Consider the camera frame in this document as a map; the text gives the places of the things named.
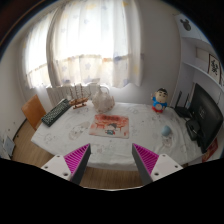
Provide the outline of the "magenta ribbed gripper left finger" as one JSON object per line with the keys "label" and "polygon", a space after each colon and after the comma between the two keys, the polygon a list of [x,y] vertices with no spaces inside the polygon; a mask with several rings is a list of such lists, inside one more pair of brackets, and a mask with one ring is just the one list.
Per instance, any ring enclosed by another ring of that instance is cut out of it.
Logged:
{"label": "magenta ribbed gripper left finger", "polygon": [[42,169],[79,185],[90,155],[91,146],[86,144],[65,156],[55,155],[42,166]]}

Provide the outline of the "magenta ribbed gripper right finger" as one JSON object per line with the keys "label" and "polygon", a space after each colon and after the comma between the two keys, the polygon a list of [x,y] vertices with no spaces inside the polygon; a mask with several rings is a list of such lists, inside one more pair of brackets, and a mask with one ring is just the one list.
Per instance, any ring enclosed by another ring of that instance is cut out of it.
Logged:
{"label": "magenta ribbed gripper right finger", "polygon": [[132,144],[132,155],[144,185],[150,184],[182,169],[182,167],[167,154],[158,155],[137,144]]}

